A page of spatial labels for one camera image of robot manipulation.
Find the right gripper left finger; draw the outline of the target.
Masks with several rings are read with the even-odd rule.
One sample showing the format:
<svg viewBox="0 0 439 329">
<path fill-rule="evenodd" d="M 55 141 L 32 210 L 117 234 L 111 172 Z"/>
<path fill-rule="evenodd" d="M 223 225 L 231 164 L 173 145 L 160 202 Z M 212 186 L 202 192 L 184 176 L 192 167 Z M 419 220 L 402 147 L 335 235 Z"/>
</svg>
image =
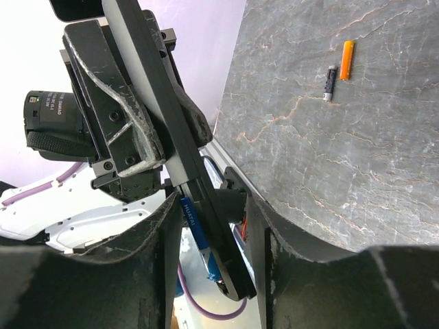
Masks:
<svg viewBox="0 0 439 329">
<path fill-rule="evenodd" d="M 182 230 L 180 196 L 83 254 L 1 248 L 2 328 L 169 328 Z"/>
</svg>

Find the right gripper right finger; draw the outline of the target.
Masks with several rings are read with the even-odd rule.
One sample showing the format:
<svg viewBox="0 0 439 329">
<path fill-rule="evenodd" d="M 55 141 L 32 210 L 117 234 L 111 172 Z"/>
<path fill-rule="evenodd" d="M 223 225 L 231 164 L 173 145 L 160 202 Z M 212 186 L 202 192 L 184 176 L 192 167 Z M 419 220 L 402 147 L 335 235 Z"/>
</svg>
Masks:
<svg viewBox="0 0 439 329">
<path fill-rule="evenodd" d="M 438 247 L 351 252 L 246 204 L 248 246 L 264 328 L 437 328 Z"/>
</svg>

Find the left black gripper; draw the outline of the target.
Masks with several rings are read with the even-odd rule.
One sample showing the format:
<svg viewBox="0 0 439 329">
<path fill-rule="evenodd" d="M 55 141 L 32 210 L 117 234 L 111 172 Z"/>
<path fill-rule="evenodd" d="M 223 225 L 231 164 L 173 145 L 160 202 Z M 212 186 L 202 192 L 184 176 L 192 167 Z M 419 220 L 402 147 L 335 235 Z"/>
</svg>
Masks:
<svg viewBox="0 0 439 329">
<path fill-rule="evenodd" d="M 125 203 L 156 194 L 172 153 L 166 123 L 180 116 L 180 105 L 197 147 L 213 140 L 203 112 L 171 82 L 162 59 L 167 50 L 151 11 L 116 10 L 107 25 L 69 24 L 62 41 L 95 159 L 113 164 L 96 176 L 93 188 Z"/>
</svg>

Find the blue AAA battery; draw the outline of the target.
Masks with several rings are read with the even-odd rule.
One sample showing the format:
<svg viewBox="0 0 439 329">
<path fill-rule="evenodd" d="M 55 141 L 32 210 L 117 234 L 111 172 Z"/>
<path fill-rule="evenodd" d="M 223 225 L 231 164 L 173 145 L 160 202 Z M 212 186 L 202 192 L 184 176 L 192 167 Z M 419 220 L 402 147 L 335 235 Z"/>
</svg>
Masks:
<svg viewBox="0 0 439 329">
<path fill-rule="evenodd" d="M 188 197 L 183 197 L 180 199 L 180 204 L 189 229 L 195 240 L 195 244 L 197 245 L 201 255 L 202 262 L 206 268 L 207 278 L 213 282 L 221 281 L 221 272 L 211 251 L 210 244 L 205 237 L 204 230 L 202 229 L 198 214 L 192 204 L 192 201 Z"/>
</svg>

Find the black remote control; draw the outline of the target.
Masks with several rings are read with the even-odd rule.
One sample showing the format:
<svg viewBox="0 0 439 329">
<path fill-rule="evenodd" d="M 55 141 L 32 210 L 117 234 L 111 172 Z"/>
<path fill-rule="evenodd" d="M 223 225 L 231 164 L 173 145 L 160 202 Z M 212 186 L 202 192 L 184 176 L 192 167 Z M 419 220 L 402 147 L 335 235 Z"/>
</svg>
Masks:
<svg viewBox="0 0 439 329">
<path fill-rule="evenodd" d="M 253 298 L 253 281 L 189 129 L 178 85 L 166 70 L 161 33 L 151 31 L 137 1 L 103 1 L 102 7 L 132 86 L 158 130 L 171 181 L 192 201 L 228 297 Z"/>
</svg>

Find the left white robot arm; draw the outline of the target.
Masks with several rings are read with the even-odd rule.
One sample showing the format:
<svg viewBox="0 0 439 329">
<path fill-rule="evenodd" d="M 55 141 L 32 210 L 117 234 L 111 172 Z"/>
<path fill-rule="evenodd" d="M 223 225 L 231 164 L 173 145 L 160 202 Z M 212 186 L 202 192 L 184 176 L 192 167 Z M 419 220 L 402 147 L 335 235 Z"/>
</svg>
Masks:
<svg viewBox="0 0 439 329">
<path fill-rule="evenodd" d="M 104 16 L 64 29 L 71 92 L 25 98 L 28 147 L 72 166 L 3 194 L 4 237 L 71 254 L 150 219 L 169 194 L 215 217 L 199 152 L 212 133 L 179 80 L 173 40 L 135 3 L 109 1 Z"/>
</svg>

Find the black AAA battery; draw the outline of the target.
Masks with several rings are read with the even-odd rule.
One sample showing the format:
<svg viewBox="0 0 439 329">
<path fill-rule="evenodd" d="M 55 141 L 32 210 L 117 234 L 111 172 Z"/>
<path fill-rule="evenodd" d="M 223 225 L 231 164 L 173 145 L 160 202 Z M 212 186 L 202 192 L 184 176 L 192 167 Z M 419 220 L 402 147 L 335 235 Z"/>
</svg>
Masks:
<svg viewBox="0 0 439 329">
<path fill-rule="evenodd" d="M 330 102 L 332 100 L 336 78 L 337 67 L 335 65 L 330 66 L 327 71 L 327 80 L 323 92 L 323 100 L 326 102 Z"/>
</svg>

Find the red orange AAA battery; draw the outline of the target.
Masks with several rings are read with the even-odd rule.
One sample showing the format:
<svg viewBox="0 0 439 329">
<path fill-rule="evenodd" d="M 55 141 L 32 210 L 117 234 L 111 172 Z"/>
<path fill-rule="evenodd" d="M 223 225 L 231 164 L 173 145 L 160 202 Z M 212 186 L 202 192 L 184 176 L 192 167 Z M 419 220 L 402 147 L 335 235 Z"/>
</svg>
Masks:
<svg viewBox="0 0 439 329">
<path fill-rule="evenodd" d="M 347 40 L 344 43 L 344 48 L 342 51 L 342 60 L 340 63 L 340 79 L 341 80 L 349 80 L 350 79 L 354 48 L 355 48 L 355 41 L 354 40 Z"/>
</svg>

